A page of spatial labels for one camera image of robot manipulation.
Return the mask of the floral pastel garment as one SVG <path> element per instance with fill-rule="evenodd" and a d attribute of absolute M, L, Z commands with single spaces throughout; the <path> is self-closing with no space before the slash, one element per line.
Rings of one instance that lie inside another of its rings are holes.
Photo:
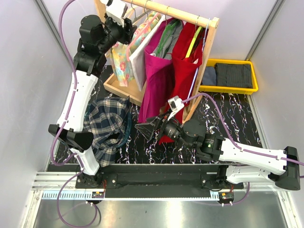
<path fill-rule="evenodd" d="M 152 11 L 149 13 L 148 17 L 152 18 L 155 14 L 156 12 Z M 129 82 L 134 79 L 131 63 L 126 59 L 127 47 L 128 45 L 116 42 L 108 52 L 113 73 L 117 77 L 119 86 L 123 87 L 127 87 Z"/>

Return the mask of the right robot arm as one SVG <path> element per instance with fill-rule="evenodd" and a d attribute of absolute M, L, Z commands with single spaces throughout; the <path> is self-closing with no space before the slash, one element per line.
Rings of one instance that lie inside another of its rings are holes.
<path fill-rule="evenodd" d="M 207 133 L 206 127 L 197 120 L 179 124 L 175 118 L 152 117 L 135 128 L 149 141 L 157 132 L 195 150 L 195 156 L 206 162 L 232 162 L 222 165 L 216 184 L 227 188 L 242 182 L 269 182 L 284 190 L 300 190 L 300 168 L 297 149 L 270 150 L 236 143 L 229 138 Z"/>

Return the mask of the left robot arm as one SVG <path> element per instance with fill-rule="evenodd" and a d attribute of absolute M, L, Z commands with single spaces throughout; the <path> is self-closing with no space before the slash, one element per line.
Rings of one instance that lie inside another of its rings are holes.
<path fill-rule="evenodd" d="M 60 141 L 80 165 L 80 176 L 92 188 L 103 181 L 100 164 L 93 153 L 93 133 L 84 130 L 86 108 L 101 71 L 106 64 L 106 52 L 117 42 L 130 44 L 137 27 L 128 18 L 105 14 L 105 22 L 97 15 L 81 20 L 80 39 L 72 63 L 72 80 L 67 100 L 56 124 L 50 124 L 48 132 L 54 142 Z"/>

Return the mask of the navy plaid skirt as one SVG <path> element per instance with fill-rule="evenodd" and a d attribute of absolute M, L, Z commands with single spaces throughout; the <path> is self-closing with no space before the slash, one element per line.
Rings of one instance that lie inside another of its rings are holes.
<path fill-rule="evenodd" d="M 115 163 L 116 152 L 131 133 L 130 98 L 109 97 L 88 105 L 84 130 L 93 134 L 92 150 L 101 167 Z"/>

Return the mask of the grey hanger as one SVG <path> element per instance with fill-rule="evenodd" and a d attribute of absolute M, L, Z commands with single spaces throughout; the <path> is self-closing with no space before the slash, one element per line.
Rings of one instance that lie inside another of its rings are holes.
<path fill-rule="evenodd" d="M 132 11 L 133 11 L 133 13 L 134 13 L 134 18 L 133 18 L 133 20 L 132 20 L 132 23 L 133 24 L 135 24 L 138 20 L 140 20 L 143 16 L 145 16 L 145 15 L 149 15 L 149 13 L 151 12 L 151 10 L 150 9 L 146 9 L 146 8 L 143 8 L 143 10 L 142 10 L 142 13 L 141 14 L 139 14 L 139 15 L 136 15 L 136 9 L 135 9 L 135 6 L 133 6 L 133 5 L 131 5 L 131 9 L 132 9 Z"/>

